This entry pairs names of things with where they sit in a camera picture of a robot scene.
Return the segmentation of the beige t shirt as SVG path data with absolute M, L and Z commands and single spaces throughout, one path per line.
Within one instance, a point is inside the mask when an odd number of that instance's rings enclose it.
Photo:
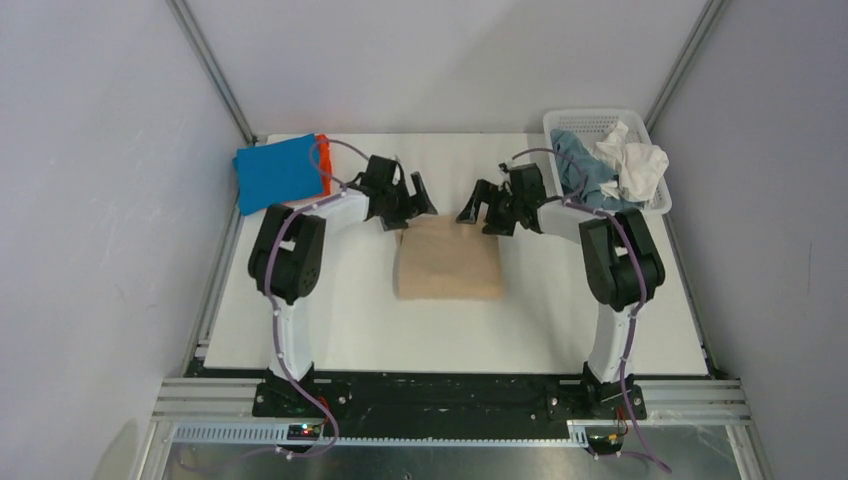
M 396 234 L 402 300 L 495 301 L 504 296 L 499 238 L 451 216 L 422 216 Z

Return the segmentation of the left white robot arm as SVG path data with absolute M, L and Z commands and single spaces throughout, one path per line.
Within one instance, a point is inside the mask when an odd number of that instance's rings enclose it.
M 307 298 L 317 286 L 326 237 L 377 218 L 398 231 L 437 209 L 417 171 L 407 174 L 397 159 L 373 155 L 367 167 L 340 190 L 308 205 L 269 207 L 248 260 L 248 274 L 272 310 L 273 374 L 286 378 L 277 403 L 292 416 L 314 406 L 314 387 L 301 380 L 312 369 Z

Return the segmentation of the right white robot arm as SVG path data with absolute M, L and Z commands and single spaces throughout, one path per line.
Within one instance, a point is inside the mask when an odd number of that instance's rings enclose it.
M 599 305 L 580 399 L 588 414 L 606 417 L 632 388 L 638 317 L 666 278 L 651 232 L 638 209 L 612 213 L 548 195 L 534 164 L 500 169 L 504 181 L 478 180 L 456 221 L 481 222 L 487 235 L 511 236 L 523 227 L 580 246 L 588 288 Z

